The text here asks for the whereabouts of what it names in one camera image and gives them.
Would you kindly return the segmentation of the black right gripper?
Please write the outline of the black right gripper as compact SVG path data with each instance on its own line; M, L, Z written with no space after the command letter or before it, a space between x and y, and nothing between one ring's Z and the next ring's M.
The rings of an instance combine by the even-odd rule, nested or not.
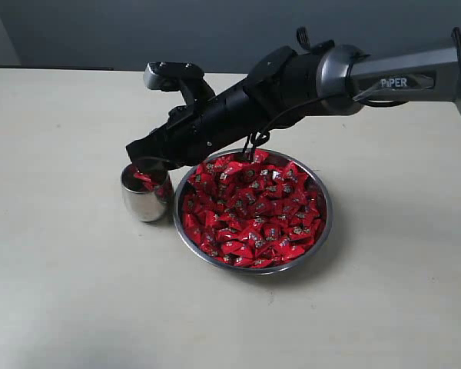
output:
M128 144L126 152L137 169L173 171L263 130L276 115L276 86L241 80L208 101L172 108L164 125Z

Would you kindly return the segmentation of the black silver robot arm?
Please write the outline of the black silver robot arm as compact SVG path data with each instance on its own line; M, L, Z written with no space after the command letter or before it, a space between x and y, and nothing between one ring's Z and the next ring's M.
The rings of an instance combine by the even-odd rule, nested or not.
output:
M192 63L148 63L152 91L182 94L164 125L126 147L131 162L174 170L198 165L212 153L245 140L253 154L274 129L308 116L350 116L362 108L390 108L412 101L453 103L461 116L461 30L449 41L417 52L375 58L352 45L312 45L297 30L301 51L278 48L221 93Z

